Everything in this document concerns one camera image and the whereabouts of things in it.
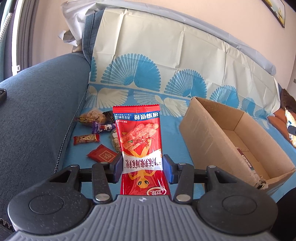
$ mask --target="red candy wrapper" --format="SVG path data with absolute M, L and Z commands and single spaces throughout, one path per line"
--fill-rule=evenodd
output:
M 88 143 L 88 142 L 99 142 L 99 134 L 89 134 L 84 136 L 76 136 L 74 137 L 74 145 L 80 143 Z
M 95 150 L 92 150 L 87 156 L 97 162 L 112 162 L 118 154 L 114 151 L 111 151 L 109 148 L 104 145 L 99 145 Z
M 114 106 L 123 156 L 120 194 L 170 195 L 163 172 L 159 105 Z

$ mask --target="open cardboard box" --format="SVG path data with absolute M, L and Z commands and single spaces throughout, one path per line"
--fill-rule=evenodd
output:
M 276 141 L 239 109 L 194 97 L 179 129 L 195 168 L 215 165 L 269 194 L 295 172 Z

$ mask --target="cartoon character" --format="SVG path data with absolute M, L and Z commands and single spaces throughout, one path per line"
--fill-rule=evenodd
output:
M 145 176 L 152 177 L 155 172 L 156 171 L 147 173 L 145 170 L 139 170 L 137 175 L 135 176 L 132 176 L 130 173 L 128 173 L 128 175 L 131 180 L 134 180 L 139 177 L 140 179 L 137 181 L 137 185 L 139 186 L 139 188 L 147 188 L 149 185 L 149 181 L 145 178 Z

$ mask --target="gray fabric cover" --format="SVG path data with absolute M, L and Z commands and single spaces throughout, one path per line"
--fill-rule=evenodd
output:
M 0 218 L 9 221 L 11 198 L 52 175 L 59 155 L 61 169 L 89 72 L 84 55 L 70 53 L 0 83 L 8 95 L 0 105 Z M 0 240 L 8 235 L 0 228 Z

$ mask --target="picture frame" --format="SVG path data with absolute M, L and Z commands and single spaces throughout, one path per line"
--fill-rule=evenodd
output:
M 281 26 L 285 27 L 285 5 L 282 0 L 262 0 L 277 18 Z

